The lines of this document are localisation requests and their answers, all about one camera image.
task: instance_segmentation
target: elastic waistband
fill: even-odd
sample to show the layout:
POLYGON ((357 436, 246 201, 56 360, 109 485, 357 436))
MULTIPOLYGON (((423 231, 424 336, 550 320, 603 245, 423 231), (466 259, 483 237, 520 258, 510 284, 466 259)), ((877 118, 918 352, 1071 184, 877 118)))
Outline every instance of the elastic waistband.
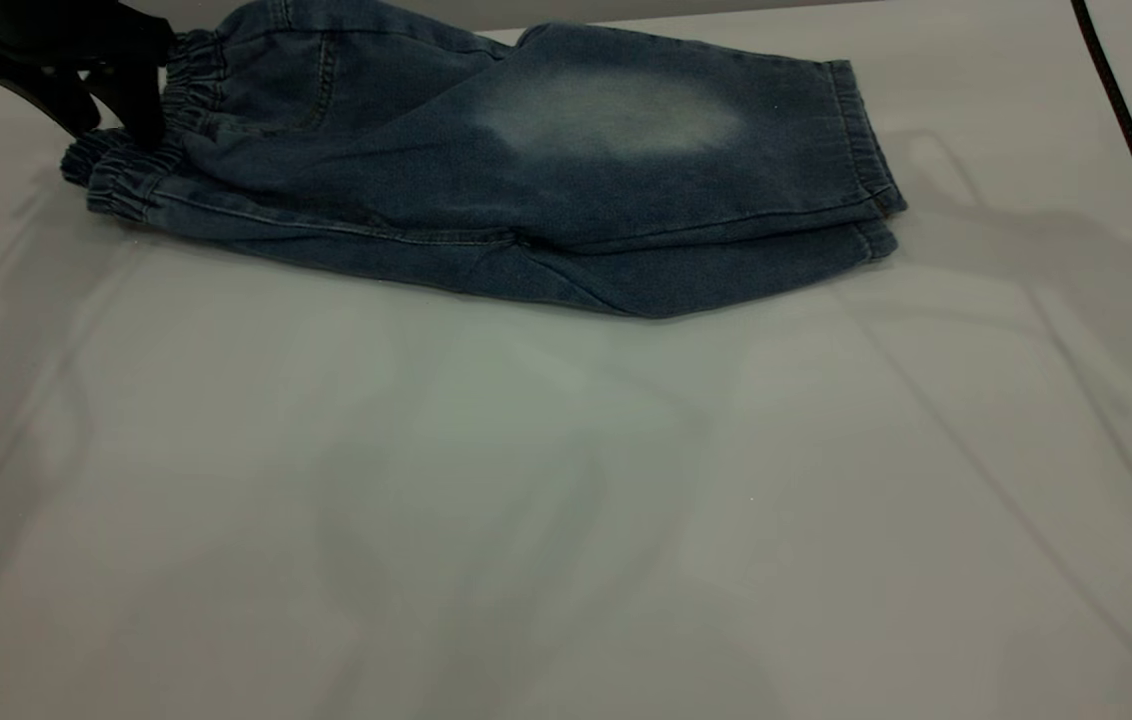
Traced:
POLYGON ((87 208, 144 222, 153 188, 183 163, 183 138, 200 131, 218 109, 224 72, 218 35, 201 29, 179 36, 162 94, 168 120, 162 146, 142 149, 130 132, 115 128, 89 132, 65 154, 60 170, 68 182, 87 188, 87 208))

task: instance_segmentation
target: blue denim jeans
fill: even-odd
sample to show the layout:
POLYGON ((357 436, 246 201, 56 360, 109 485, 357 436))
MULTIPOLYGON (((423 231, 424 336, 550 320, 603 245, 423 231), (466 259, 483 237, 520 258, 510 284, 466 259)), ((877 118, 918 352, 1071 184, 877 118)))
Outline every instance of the blue denim jeans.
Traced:
POLYGON ((374 0, 181 37, 154 152, 65 158, 92 211, 337 273, 664 318, 895 250, 846 61, 546 24, 515 46, 374 0))

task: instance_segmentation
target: white surface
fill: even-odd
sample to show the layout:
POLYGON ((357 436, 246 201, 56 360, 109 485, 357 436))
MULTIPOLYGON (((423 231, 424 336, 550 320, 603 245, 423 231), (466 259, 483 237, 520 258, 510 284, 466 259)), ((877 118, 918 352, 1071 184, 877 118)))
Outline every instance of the white surface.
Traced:
POLYGON ((663 324, 333 277, 91 217, 0 91, 2 719, 1132 719, 1132 169, 1065 1, 627 27, 855 60, 903 250, 663 324))

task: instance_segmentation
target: jeans seam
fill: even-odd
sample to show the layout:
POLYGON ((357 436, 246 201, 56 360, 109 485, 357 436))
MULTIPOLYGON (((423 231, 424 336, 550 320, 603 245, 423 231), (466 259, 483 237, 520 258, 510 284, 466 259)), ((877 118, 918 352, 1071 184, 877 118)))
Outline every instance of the jeans seam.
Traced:
POLYGON ((827 86, 832 88, 832 100, 837 103, 837 117, 841 118, 841 137, 846 140, 846 152, 848 152, 848 158, 850 158, 851 172, 855 172, 855 182, 859 185, 859 190, 864 190, 875 202, 877 196, 883 191, 873 192, 864 183, 864 173, 860 172, 859 160, 855 156, 855 146, 850 142, 850 122, 846 119, 846 105, 841 101, 841 87, 837 85, 837 77, 832 72, 832 65, 825 65, 825 74, 827 75, 827 86))
POLYGON ((524 245, 521 246, 521 256, 522 256, 522 258, 525 258, 526 260, 530 260, 531 264, 538 265, 539 268, 543 268, 549 274, 552 274, 554 277, 557 277, 561 282, 565 282, 566 284, 569 284, 569 286, 575 288, 575 290, 578 290, 580 292, 583 292, 585 297, 590 297, 590 299, 593 299, 593 301, 595 301, 598 305, 601 305, 602 307, 607 307, 607 309, 610 309, 614 312, 617 312, 619 315, 631 315, 629 311, 624 310, 620 307, 616 307, 615 305, 610 305, 610 302, 607 302, 607 301, 602 300, 601 297, 598 297, 597 293, 594 293, 593 291, 588 290, 588 288, 582 286, 578 282, 572 281, 572 278, 566 277, 565 274, 561 274, 560 269, 556 269, 551 265, 543 264, 542 260, 539 260, 538 258, 535 258, 534 255, 531 255, 530 250, 526 249, 526 247, 524 245))
POLYGON ((309 229, 309 231, 321 231, 332 232, 338 234, 351 234, 357 237, 372 238, 374 240, 383 240, 388 242, 402 242, 402 245, 415 245, 415 246, 495 246, 495 245, 511 245, 511 238, 499 238, 499 240, 483 240, 479 242, 464 242, 464 241, 423 241, 423 240, 410 240, 410 238, 402 237, 398 234, 378 232, 374 228, 340 228, 338 225, 320 224, 320 223, 288 223, 283 220, 268 218, 263 215, 252 215, 250 213, 243 213, 240 209, 220 208, 217 205, 209 205, 207 202, 188 200, 187 197, 179 197, 178 195, 170 195, 170 192, 161 192, 154 190, 151 195, 157 197, 164 197, 164 199, 172 202, 181 202, 185 205, 190 205, 192 208, 199 208, 201 211, 209 211, 211 213, 217 213, 222 215, 229 215, 233 218, 250 220, 255 223, 263 223, 265 225, 273 225, 274 228, 295 228, 295 229, 309 229))
POLYGON ((717 223, 704 223, 702 225, 686 225, 686 228, 662 229, 662 231, 654 231, 654 232, 648 232, 648 233, 642 233, 642 234, 631 234, 631 235, 625 235, 625 237, 608 237, 608 238, 603 238, 603 240, 593 240, 593 241, 588 241, 588 242, 577 242, 577 243, 573 245, 572 247, 590 247, 590 246, 594 246, 594 245, 603 245, 603 243, 607 243, 607 242, 624 242, 626 240, 642 240, 642 238, 657 237, 657 235, 667 234, 667 233, 671 233, 671 232, 698 231, 698 229, 720 228, 721 225, 730 225, 730 224, 734 224, 734 223, 744 223, 744 222, 748 222, 748 220, 755 220, 755 218, 770 218, 770 217, 784 217, 784 218, 787 218, 787 217, 794 217, 794 215, 813 215, 813 214, 816 214, 816 213, 831 213, 831 211, 844 211, 846 208, 854 208, 855 205, 863 205, 865 202, 868 202, 868 200, 876 202, 878 197, 881 197, 882 195, 886 195, 886 192, 890 192, 890 190, 891 190, 890 187, 883 187, 882 190, 877 190, 876 192, 872 192, 869 196, 863 197, 863 199, 854 200, 854 202, 842 202, 842 204, 840 204, 840 205, 830 205, 826 208, 789 209, 789 211, 788 209, 772 209, 772 211, 766 211, 766 213, 757 213, 757 214, 753 214, 753 215, 743 215, 743 217, 739 217, 739 218, 720 220, 720 222, 717 222, 717 223))
MULTIPOLYGON (((223 57, 223 45, 218 48, 220 58, 223 59, 224 76, 228 76, 228 59, 223 57)), ((251 135, 258 137, 272 137, 278 135, 286 135, 286 132, 303 132, 309 131, 321 125, 323 120, 327 118, 331 112, 331 106, 334 105, 334 76, 336 76, 336 65, 338 63, 338 53, 336 53, 336 42, 334 42, 334 33, 324 32, 321 34, 321 44, 318 46, 318 92, 316 92, 316 100, 314 105, 309 109, 307 117, 300 122, 291 126, 272 126, 272 127, 259 127, 249 126, 243 123, 234 123, 232 120, 220 120, 218 127, 228 129, 230 132, 242 132, 243 135, 251 135)), ((218 102, 215 106, 215 111, 218 112, 218 104, 223 101, 223 82, 215 85, 215 91, 217 91, 218 102)))
POLYGON ((447 53, 455 53, 457 55, 473 55, 473 54, 479 54, 480 53, 480 54, 483 54, 483 55, 489 55, 489 58, 492 59, 492 60, 503 60, 503 55, 498 55, 496 53, 492 53, 492 51, 487 50, 484 48, 475 48, 475 49, 471 49, 471 50, 457 50, 455 48, 446 48, 444 45, 437 45, 437 44, 435 44, 435 42, 430 42, 430 41, 421 38, 421 37, 415 37, 414 35, 410 35, 410 33, 406 33, 406 32, 396 32, 396 31, 391 31, 391 29, 369 29, 369 28, 297 29, 297 28, 293 28, 293 27, 290 27, 290 28, 273 28, 273 29, 265 29, 265 31, 255 33, 255 35, 247 36, 247 37, 241 37, 241 38, 233 37, 231 42, 229 42, 228 38, 226 38, 226 44, 229 44, 229 45, 245 45, 246 42, 255 42, 256 40, 259 40, 260 37, 268 37, 269 35, 278 35, 278 33, 282 33, 282 32, 323 33, 323 35, 355 35, 355 33, 360 33, 360 35, 387 35, 387 36, 393 36, 393 37, 403 37, 403 38, 406 38, 406 40, 412 40, 414 42, 419 42, 419 44, 421 44, 421 45, 428 45, 429 48, 435 48, 435 49, 438 49, 438 50, 446 50, 447 53))

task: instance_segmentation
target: jeans pocket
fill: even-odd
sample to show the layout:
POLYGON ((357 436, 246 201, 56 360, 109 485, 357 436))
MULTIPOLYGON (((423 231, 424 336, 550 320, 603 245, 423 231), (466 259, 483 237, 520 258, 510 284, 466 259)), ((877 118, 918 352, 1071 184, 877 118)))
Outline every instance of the jeans pocket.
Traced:
POLYGON ((225 44, 218 129, 271 136, 318 127, 331 110, 337 46, 334 33, 318 32, 271 32, 225 44))

